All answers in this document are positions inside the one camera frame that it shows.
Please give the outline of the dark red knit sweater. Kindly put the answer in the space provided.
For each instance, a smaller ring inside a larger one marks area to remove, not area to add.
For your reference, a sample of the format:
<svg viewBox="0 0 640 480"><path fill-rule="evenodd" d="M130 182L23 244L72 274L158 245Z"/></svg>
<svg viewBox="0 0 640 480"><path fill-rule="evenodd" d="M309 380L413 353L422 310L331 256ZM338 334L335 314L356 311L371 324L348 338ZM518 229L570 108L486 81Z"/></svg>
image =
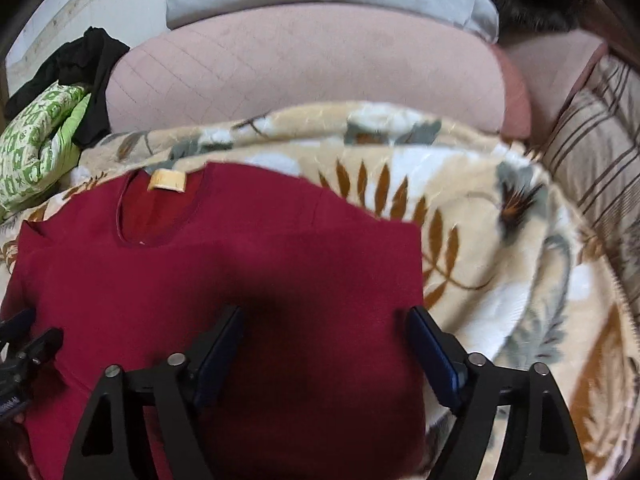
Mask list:
<svg viewBox="0 0 640 480"><path fill-rule="evenodd" d="M181 193L142 170L24 222L2 302L64 342L25 426L62 477L90 392L112 364L157 365L225 308L242 342L202 409L221 479L399 479L425 446L423 376L405 333L422 300L421 235L303 179L209 164Z"/></svg>

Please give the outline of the cream floral fleece blanket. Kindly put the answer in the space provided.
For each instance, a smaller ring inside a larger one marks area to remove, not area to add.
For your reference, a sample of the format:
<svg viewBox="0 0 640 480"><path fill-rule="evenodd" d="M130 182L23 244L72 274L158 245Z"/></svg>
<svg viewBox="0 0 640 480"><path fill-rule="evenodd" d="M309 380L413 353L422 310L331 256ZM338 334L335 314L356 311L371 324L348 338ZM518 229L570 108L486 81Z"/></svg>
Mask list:
<svg viewBox="0 0 640 480"><path fill-rule="evenodd" d="M245 122L107 136L62 190L1 228L9 278L26 220L134 168L244 162L302 177L369 214L421 230L424 304L499 365L546 364L570 408L587 474L616 479L637 451L639 335L608 259L521 144L387 103L314 103Z"/></svg>

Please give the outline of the green white patterned cloth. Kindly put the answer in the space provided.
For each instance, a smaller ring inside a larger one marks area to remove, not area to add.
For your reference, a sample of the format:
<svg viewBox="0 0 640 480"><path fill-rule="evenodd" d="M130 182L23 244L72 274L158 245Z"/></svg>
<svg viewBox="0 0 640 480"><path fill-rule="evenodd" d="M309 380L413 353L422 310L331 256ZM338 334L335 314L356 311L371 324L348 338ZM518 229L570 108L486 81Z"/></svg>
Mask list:
<svg viewBox="0 0 640 480"><path fill-rule="evenodd" d="M32 204L78 162L73 136L91 99L83 84L54 82L1 135L1 217Z"/></svg>

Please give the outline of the black garment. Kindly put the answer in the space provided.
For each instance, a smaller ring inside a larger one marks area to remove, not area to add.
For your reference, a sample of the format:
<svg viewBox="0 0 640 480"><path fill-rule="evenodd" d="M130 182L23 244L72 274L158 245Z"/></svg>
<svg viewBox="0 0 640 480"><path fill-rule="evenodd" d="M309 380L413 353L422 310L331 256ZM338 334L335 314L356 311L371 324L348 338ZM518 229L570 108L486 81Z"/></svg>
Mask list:
<svg viewBox="0 0 640 480"><path fill-rule="evenodd" d="M64 86L82 84L89 91L90 100L73 135L73 144L78 148L92 148L111 132L106 89L114 67L129 50L130 47L111 37L103 28L89 27L80 38L58 47L32 79L9 98L4 107L4 118L15 118L54 82Z"/></svg>

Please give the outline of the pink quilted bedsheet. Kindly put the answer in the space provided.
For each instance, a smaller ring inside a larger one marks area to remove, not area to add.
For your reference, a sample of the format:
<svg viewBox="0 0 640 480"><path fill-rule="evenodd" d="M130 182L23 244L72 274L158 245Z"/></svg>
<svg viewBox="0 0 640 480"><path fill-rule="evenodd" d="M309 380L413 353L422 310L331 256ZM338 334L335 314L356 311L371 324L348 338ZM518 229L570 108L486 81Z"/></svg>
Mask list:
<svg viewBox="0 0 640 480"><path fill-rule="evenodd" d="M606 50L602 38L581 29L488 44L398 11L270 6L146 40L117 63L106 104L116 132L372 101L524 139L552 129Z"/></svg>

